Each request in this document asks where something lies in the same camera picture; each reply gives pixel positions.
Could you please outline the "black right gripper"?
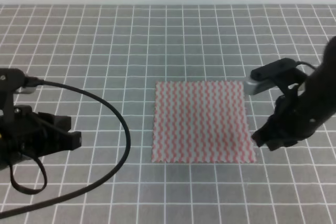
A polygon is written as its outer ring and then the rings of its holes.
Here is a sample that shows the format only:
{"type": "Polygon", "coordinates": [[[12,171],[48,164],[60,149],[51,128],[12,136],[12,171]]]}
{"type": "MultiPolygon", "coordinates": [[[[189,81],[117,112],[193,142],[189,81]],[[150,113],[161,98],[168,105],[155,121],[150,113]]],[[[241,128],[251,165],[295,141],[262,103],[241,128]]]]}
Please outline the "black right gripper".
{"type": "Polygon", "coordinates": [[[292,147],[302,141],[308,134],[296,133],[299,113],[295,109],[299,99],[299,88],[293,87],[289,93],[276,100],[273,115],[256,132],[252,139],[258,147],[266,145],[270,151],[282,147],[292,147]]]}

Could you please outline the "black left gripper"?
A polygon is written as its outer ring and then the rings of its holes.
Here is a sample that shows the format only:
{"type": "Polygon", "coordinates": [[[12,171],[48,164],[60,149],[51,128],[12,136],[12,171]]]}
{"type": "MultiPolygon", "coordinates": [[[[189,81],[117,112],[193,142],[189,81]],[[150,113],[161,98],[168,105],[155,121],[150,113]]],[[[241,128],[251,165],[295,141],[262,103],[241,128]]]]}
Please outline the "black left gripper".
{"type": "Polygon", "coordinates": [[[1,166],[29,160],[22,152],[42,157],[81,147],[81,132],[68,132],[70,116],[36,113],[28,105],[15,106],[14,112],[14,121],[5,122],[1,110],[1,166]],[[51,128],[65,132],[53,132],[51,128]]]}

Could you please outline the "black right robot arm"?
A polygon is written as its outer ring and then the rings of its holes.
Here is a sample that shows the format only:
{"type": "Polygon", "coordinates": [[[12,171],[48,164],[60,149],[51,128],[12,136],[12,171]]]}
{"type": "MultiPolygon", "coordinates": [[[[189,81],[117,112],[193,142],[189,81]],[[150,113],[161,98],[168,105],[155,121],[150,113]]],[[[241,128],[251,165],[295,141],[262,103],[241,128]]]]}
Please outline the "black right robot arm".
{"type": "Polygon", "coordinates": [[[282,95],[275,110],[251,138],[270,151],[291,147],[311,137],[335,114],[335,38],[326,44],[322,63],[310,75],[298,69],[302,63],[283,58],[251,71],[244,87],[256,95],[278,87],[282,95]]]}

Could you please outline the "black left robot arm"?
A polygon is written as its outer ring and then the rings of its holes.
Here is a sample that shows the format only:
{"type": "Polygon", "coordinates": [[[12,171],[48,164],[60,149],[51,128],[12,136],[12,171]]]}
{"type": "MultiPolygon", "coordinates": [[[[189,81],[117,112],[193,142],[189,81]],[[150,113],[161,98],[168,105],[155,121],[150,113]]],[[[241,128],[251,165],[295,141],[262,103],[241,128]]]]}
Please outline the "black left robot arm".
{"type": "Polygon", "coordinates": [[[14,120],[1,116],[1,169],[50,154],[81,147],[82,135],[71,131],[71,117],[14,107],[14,120]]]}

